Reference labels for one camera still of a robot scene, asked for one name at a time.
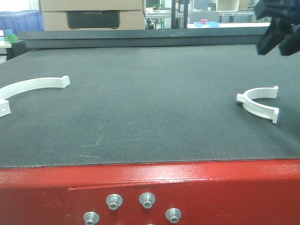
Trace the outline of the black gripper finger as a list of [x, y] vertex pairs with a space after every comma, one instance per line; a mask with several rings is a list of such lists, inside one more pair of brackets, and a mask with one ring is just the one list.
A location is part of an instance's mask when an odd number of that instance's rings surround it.
[[268, 29], [256, 45], [259, 55], [266, 55], [285, 38], [285, 23], [280, 18], [272, 18]]
[[290, 56], [300, 51], [300, 26], [292, 28], [292, 34], [287, 35], [279, 45], [280, 53], [283, 56]]

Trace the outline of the black gripper body arm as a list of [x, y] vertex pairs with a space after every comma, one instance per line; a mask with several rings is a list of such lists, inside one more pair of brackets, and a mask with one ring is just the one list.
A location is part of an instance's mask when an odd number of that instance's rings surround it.
[[254, 11], [257, 19], [272, 17], [290, 24], [300, 24], [299, 0], [260, 0]]

